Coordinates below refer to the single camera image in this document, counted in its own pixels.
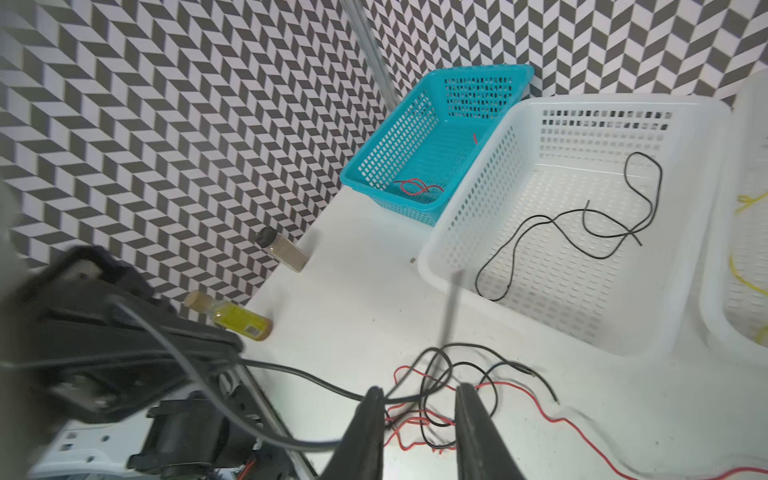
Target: black and white geometric pattern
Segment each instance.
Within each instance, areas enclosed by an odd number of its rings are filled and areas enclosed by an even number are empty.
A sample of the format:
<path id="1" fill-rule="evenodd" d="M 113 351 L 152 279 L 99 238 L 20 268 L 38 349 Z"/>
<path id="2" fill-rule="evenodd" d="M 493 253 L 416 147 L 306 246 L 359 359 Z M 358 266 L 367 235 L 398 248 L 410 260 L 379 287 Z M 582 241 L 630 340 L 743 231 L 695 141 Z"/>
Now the black and white geometric pattern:
<path id="1" fill-rule="evenodd" d="M 733 102 L 768 65 L 766 0 L 362 0 L 401 95 L 427 72 L 529 64 L 531 95 L 663 92 Z"/>
<path id="2" fill-rule="evenodd" d="M 30 267 L 94 243 L 176 301 L 244 302 L 276 266 L 256 232 L 300 237 L 385 115 L 336 0 L 22 0 L 0 17 L 0 177 Z"/>

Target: glass bottle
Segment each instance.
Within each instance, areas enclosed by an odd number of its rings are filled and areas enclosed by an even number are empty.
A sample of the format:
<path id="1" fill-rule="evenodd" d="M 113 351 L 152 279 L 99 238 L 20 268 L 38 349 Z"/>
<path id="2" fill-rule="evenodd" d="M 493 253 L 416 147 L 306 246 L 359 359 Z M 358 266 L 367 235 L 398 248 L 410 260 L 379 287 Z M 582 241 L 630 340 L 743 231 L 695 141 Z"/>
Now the glass bottle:
<path id="1" fill-rule="evenodd" d="M 187 295 L 184 306 L 195 312 L 205 313 L 215 323 L 257 342 L 272 333 L 272 320 L 226 300 L 214 300 L 212 296 L 199 290 Z"/>
<path id="2" fill-rule="evenodd" d="M 256 235 L 256 243 L 272 258 L 285 263 L 294 272 L 300 272 L 310 260 L 306 253 L 272 227 L 261 229 Z"/>

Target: patterned wall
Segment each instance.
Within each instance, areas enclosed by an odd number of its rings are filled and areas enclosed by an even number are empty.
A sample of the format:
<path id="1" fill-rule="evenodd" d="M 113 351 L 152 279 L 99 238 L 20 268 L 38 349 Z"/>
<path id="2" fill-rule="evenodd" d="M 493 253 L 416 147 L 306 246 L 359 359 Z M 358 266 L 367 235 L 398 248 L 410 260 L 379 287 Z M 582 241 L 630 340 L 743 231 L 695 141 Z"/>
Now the patterned wall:
<path id="1" fill-rule="evenodd" d="M 768 64 L 767 0 L 361 0 L 401 97 L 427 72 L 530 64 L 531 94 L 733 102 Z"/>
<path id="2" fill-rule="evenodd" d="M 176 300 L 244 302 L 276 266 L 255 233 L 300 237 L 385 114 L 337 0 L 21 0 L 0 16 L 0 177 L 31 267 L 96 243 Z"/>

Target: white basket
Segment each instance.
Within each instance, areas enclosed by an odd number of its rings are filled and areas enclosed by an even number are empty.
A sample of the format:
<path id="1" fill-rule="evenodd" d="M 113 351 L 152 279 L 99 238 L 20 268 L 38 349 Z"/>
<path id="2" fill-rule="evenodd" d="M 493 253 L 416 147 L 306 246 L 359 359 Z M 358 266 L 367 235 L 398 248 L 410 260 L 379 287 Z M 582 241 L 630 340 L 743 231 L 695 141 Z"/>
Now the white basket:
<path id="1" fill-rule="evenodd" d="M 515 105 L 435 225 L 419 254 L 419 272 L 447 291 L 451 273 L 464 269 L 463 303 L 549 349 L 602 351 L 632 361 L 668 353 L 706 230 L 729 116 L 728 107 L 711 98 L 652 94 L 574 95 Z M 649 154 L 664 169 L 657 216 L 637 235 L 642 247 L 627 238 L 612 257 L 593 260 L 553 226 L 537 227 L 518 248 L 506 297 L 494 303 L 477 294 L 480 267 L 530 215 L 553 217 L 591 200 L 590 208 L 625 225 L 640 221 L 647 203 L 621 173 L 634 151 Z M 657 172 L 648 161 L 633 161 L 628 170 L 633 185 L 651 198 Z M 621 233 L 598 215 L 589 222 L 593 231 Z M 617 242 L 586 233 L 579 214 L 558 223 L 595 254 Z M 504 292 L 511 247 L 481 276 L 488 297 Z"/>
<path id="2" fill-rule="evenodd" d="M 768 71 L 744 82 L 731 121 L 731 149 L 712 213 L 701 281 L 701 316 L 717 346 L 747 362 L 768 366 L 768 348 L 754 342 L 768 326 L 768 296 L 730 272 L 768 289 L 768 199 L 735 215 L 739 195 L 768 191 Z"/>

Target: black bottle cap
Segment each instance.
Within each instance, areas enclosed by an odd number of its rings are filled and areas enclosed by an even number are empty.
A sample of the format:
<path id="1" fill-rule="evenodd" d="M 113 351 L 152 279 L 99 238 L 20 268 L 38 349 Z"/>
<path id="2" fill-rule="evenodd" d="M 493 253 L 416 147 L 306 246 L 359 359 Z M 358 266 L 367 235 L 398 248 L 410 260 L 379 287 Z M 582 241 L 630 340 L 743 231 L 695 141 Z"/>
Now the black bottle cap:
<path id="1" fill-rule="evenodd" d="M 261 248 L 267 248 L 277 238 L 277 230 L 272 227 L 264 227 L 256 235 L 256 244 Z"/>

